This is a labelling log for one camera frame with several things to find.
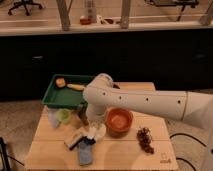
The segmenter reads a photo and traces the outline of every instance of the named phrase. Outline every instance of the wooden tabletop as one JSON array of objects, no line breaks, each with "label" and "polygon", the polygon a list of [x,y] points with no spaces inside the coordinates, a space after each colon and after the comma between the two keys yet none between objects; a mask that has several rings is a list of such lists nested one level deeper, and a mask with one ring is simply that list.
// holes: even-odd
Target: wooden tabletop
[{"label": "wooden tabletop", "polygon": [[[154,90],[152,83],[117,83],[121,89]],[[93,146],[93,163],[80,166],[78,153],[64,145],[64,140],[81,127],[72,115],[71,123],[52,128],[44,108],[34,140],[27,155],[25,168],[29,170],[176,170],[172,144],[163,118],[133,112],[133,124],[128,134],[114,139],[108,134]],[[136,139],[140,127],[151,131],[155,153],[141,150]]]}]

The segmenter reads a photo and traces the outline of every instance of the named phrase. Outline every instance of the food item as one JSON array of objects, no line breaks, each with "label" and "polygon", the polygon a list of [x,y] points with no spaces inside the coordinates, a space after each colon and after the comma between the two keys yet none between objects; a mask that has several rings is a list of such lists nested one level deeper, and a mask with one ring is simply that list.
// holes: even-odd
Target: food item
[{"label": "food item", "polygon": [[65,82],[64,78],[57,78],[55,80],[55,84],[57,85],[58,88],[63,88],[66,86],[66,82]]},{"label": "food item", "polygon": [[70,110],[69,109],[59,109],[56,112],[56,118],[64,124],[69,123],[70,118],[71,118]]},{"label": "food item", "polygon": [[150,130],[147,127],[140,129],[137,133],[137,138],[139,144],[146,153],[154,154],[154,148],[150,146],[152,137],[150,135]]},{"label": "food item", "polygon": [[85,86],[81,84],[67,84],[67,87],[78,91],[83,91],[85,88]]}]

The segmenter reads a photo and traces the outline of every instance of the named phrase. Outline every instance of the green tray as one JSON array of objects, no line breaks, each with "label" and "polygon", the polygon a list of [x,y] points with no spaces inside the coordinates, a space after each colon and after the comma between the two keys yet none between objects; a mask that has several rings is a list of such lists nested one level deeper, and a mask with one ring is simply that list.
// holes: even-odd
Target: green tray
[{"label": "green tray", "polygon": [[61,77],[65,79],[66,83],[83,85],[87,85],[94,79],[94,76],[55,74],[42,99],[42,104],[50,108],[76,109],[80,103],[86,102],[83,99],[82,91],[76,91],[67,87],[58,88],[55,85],[55,80]]}]

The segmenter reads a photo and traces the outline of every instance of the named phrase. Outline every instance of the orange bowl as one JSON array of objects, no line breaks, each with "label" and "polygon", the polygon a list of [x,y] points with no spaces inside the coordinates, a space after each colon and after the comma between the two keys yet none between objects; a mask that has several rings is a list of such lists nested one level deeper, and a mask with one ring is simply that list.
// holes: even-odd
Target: orange bowl
[{"label": "orange bowl", "polygon": [[106,115],[106,126],[108,133],[113,137],[124,135],[131,128],[132,119],[132,112],[126,109],[111,109]]}]

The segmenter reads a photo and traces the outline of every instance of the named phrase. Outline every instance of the black cable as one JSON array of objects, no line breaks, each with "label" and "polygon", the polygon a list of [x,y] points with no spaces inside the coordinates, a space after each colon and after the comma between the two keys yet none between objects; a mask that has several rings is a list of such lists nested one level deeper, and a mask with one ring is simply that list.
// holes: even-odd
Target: black cable
[{"label": "black cable", "polygon": [[194,136],[186,134],[186,133],[176,133],[176,134],[173,134],[173,135],[170,136],[170,139],[172,139],[173,137],[178,136],[178,135],[183,135],[183,136],[186,136],[186,137],[190,137],[190,138],[194,139],[195,141],[199,142],[204,147],[206,147],[206,144],[204,144],[202,141],[200,141],[199,139],[195,138]]},{"label": "black cable", "polygon": [[184,158],[181,158],[181,157],[176,157],[176,160],[184,161],[184,162],[187,163],[189,166],[191,166],[191,168],[192,168],[194,171],[197,171],[196,168],[193,166],[193,164],[190,163],[188,160],[186,160],[186,159],[184,159]]},{"label": "black cable", "polygon": [[24,166],[24,163],[20,162],[20,161],[17,160],[16,158],[14,158],[14,157],[12,157],[12,156],[9,156],[9,155],[7,155],[7,157],[10,158],[10,159],[12,159],[12,160],[14,160],[14,161],[16,161],[17,163],[21,164],[22,166]]}]

